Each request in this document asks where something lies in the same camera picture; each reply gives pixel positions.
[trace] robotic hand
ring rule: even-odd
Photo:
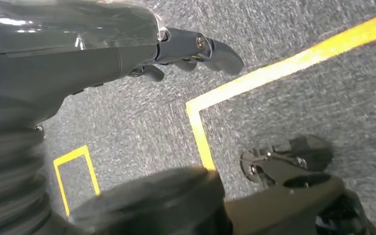
[[[51,211],[38,173],[44,159],[34,151],[44,140],[37,123],[66,96],[125,76],[160,81],[155,64],[191,70],[197,63],[230,74],[243,67],[227,45],[165,28],[128,1],[0,0],[0,235],[75,231]]]
[[[376,235],[356,193],[316,172],[330,163],[330,145],[315,136],[289,142],[275,145],[278,153],[270,147],[242,154],[244,173],[266,186],[262,192],[224,202],[217,172],[172,169],[90,199],[70,222],[100,235]]]

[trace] yellow floor marking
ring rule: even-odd
[[[98,187],[98,182],[97,182],[97,178],[96,178],[96,174],[94,173],[94,168],[93,168],[93,164],[92,164],[92,160],[90,158],[90,153],[89,153],[89,148],[87,147],[87,145],[85,146],[82,146],[64,156],[61,156],[57,159],[54,160],[54,169],[55,169],[55,175],[57,176],[57,181],[58,181],[58,185],[60,187],[60,192],[61,192],[61,197],[63,199],[63,204],[64,204],[64,208],[66,210],[66,215],[68,216],[70,214],[70,209],[69,209],[69,206],[67,204],[67,199],[66,199],[66,194],[64,192],[64,187],[63,187],[63,182],[61,180],[61,175],[60,175],[60,171],[58,169],[58,167],[61,165],[61,164],[64,164],[64,163],[67,163],[71,160],[74,160],[78,157],[81,157],[81,156],[84,156],[84,158],[86,159],[86,163],[87,163],[87,166],[89,168],[89,172],[90,172],[90,177],[92,179],[92,183],[93,183],[93,188],[94,188],[94,192],[96,193],[96,195],[99,195],[100,194],[100,189]]]
[[[215,170],[199,115],[201,110],[375,40],[376,18],[337,34],[288,59],[253,71],[188,101],[187,114],[204,167]]]

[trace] metal screw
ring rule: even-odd
[[[205,38],[201,34],[197,36],[197,47],[199,49],[205,48]]]
[[[298,161],[298,164],[303,167],[303,168],[307,168],[307,163],[306,163],[306,160],[305,159],[302,159],[300,157],[297,157],[296,160]]]
[[[251,171],[251,174],[255,175],[257,170],[256,170],[256,167],[255,166],[250,166],[250,171]]]

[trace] glossy black surface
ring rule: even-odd
[[[158,23],[131,2],[0,0],[0,54],[26,56],[158,43]]]

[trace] gray carpet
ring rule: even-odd
[[[145,3],[172,27],[201,31],[242,56],[241,75],[376,16],[376,0],[206,0]],[[125,78],[68,97],[44,123],[53,207],[63,214],[52,160],[88,145],[101,190],[162,169],[200,164],[185,103],[239,76],[166,67],[166,80]],[[376,223],[376,42],[201,112],[229,198],[259,190],[239,153],[316,134],[332,141],[330,171],[359,193]],[[94,195],[84,159],[60,167],[70,208]]]

